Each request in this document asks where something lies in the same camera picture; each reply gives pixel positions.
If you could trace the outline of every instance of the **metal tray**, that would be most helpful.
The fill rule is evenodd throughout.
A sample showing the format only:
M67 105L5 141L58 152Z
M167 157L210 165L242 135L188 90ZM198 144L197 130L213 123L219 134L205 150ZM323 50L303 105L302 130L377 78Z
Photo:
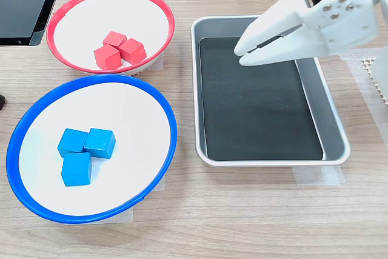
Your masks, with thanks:
M319 139L318 143L320 143L321 148L320 159L296 160L284 157L278 160L209 158L209 145L206 139L206 113L204 112L204 98L202 94L200 42L207 38L240 37L247 26L256 18L257 16L205 17L197 19L192 25L195 144L199 157L207 164L217 167L332 166L345 162L350 155L349 141L316 58L292 61L292 66L296 67L295 71L299 75L298 79L300 79L299 82L306 99L306 108L308 106L306 110L309 111L312 128L315 129L315 135Z

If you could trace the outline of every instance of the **tray rim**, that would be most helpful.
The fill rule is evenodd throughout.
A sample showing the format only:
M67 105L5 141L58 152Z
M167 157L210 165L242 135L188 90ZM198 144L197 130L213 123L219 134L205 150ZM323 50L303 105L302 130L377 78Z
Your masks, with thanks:
M341 118L336 109L334 99L327 85L324 77L321 65L318 58L311 58L315 63L319 77L321 78L322 85L324 87L327 100L330 104L330 111L333 113L336 126L340 132L341 139L344 143L344 152L336 160L241 160L241 161L215 161L206 156L201 148L201 140L199 134L199 97L198 97L198 79L197 79L197 58L196 58L196 41L195 41L195 28L196 26L208 19L246 19L246 18L258 18L259 15L242 15L242 16L204 16L196 19L191 26L192 37L192 66L193 66L193 101L194 101L194 120L195 120L195 149L198 156L208 165L213 167L293 167L293 166L337 166L345 162L350 156L350 144L347 138L345 128L342 124Z

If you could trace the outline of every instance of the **white robotic arm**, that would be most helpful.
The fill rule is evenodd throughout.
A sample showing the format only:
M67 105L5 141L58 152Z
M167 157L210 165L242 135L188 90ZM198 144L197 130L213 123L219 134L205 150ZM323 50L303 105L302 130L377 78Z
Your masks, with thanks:
M379 2L388 22L387 0L279 0L247 28L235 53L243 66L343 53L377 36L373 6Z

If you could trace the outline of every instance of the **blue cube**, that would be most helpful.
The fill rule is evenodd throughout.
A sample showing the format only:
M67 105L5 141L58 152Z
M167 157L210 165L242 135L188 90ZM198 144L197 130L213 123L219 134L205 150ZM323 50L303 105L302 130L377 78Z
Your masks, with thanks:
M110 159L116 138L111 130L90 129L84 144L84 151L92 157Z
M92 159L89 153L66 154L62 165L62 179L66 186L90 184Z
M65 129L61 141L58 144L58 152L61 157L70 153L81 153L88 133L80 130Z

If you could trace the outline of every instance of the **wood grain surface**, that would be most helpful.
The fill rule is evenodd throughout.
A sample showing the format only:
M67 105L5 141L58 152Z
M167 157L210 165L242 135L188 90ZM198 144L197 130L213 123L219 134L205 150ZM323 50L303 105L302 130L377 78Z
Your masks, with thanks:
M14 196L5 156L15 125L42 95L83 74L60 63L45 39L0 47L0 93L8 101L0 111L0 258L388 258L388 150L346 63L321 58L352 146L346 184L298 186L291 168L211 168L194 147L190 25L201 16L260 14L277 0L165 1L176 32L164 70L137 76L172 105L178 147L165 191L137 204L132 223L53 223ZM366 47L387 39L382 29Z

